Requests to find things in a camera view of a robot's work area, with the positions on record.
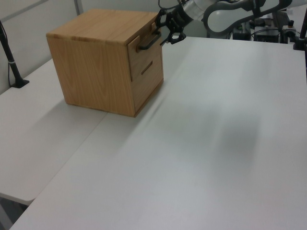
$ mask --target wooden drawer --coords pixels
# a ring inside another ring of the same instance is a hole
[[[135,117],[163,82],[161,40],[137,50],[156,16],[94,9],[47,33],[66,103]]]
[[[138,111],[156,86],[163,81],[162,48],[159,38],[149,49],[139,50],[140,44],[147,44],[155,35],[150,32],[141,40],[137,36],[128,44],[130,76],[135,110]]]

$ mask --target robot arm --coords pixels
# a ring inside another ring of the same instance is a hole
[[[156,24],[158,28],[168,27],[170,34],[164,42],[174,44],[186,37],[183,29],[193,20],[202,21],[210,34],[224,35],[240,23],[304,4],[307,4],[307,0],[240,0],[235,3],[225,0],[182,0],[172,12],[162,9]],[[161,17],[165,14],[166,21],[161,23]],[[180,34],[179,38],[172,38],[175,33]]]

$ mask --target white table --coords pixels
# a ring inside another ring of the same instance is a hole
[[[0,95],[0,197],[29,205],[106,115],[67,105],[53,61]]]
[[[107,114],[12,230],[305,230],[305,56],[187,38],[133,119]]]

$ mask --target wooden cabinet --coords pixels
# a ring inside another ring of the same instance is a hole
[[[47,33],[66,103],[135,117],[163,83],[156,13],[90,10]]]

